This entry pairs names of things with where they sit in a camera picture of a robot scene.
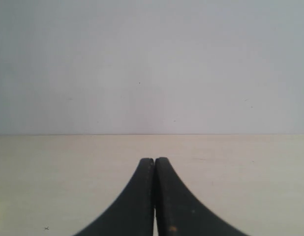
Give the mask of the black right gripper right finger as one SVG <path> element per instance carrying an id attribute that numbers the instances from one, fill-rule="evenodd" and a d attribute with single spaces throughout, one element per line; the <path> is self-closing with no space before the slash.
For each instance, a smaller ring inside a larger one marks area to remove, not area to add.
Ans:
<path id="1" fill-rule="evenodd" d="M 204 206 L 166 157 L 155 160 L 155 213 L 160 236 L 244 236 Z"/>

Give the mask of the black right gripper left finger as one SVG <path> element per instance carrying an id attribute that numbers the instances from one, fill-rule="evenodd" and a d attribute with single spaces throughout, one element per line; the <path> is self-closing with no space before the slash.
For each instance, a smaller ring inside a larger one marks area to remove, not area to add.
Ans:
<path id="1" fill-rule="evenodd" d="M 152 236 L 154 160 L 142 158 L 114 202 L 78 236 Z"/>

